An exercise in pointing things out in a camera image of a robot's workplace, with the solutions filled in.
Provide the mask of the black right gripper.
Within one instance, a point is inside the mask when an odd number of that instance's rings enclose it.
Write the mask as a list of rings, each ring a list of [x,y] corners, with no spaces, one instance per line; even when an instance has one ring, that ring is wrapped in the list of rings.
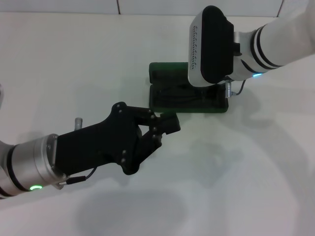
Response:
[[[215,84],[206,88],[206,98],[209,100],[225,99],[225,84]],[[162,146],[163,134],[169,135],[181,130],[175,114],[157,116],[149,108],[133,108],[133,117],[137,125],[150,127],[137,144],[137,166],[139,167],[153,152]]]

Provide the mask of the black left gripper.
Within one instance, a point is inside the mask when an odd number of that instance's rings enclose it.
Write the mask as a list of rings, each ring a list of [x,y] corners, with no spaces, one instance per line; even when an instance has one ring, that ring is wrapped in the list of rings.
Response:
[[[145,108],[119,102],[105,120],[58,136],[56,169],[69,176],[116,163],[125,174],[136,173],[146,159],[139,128],[145,112]]]

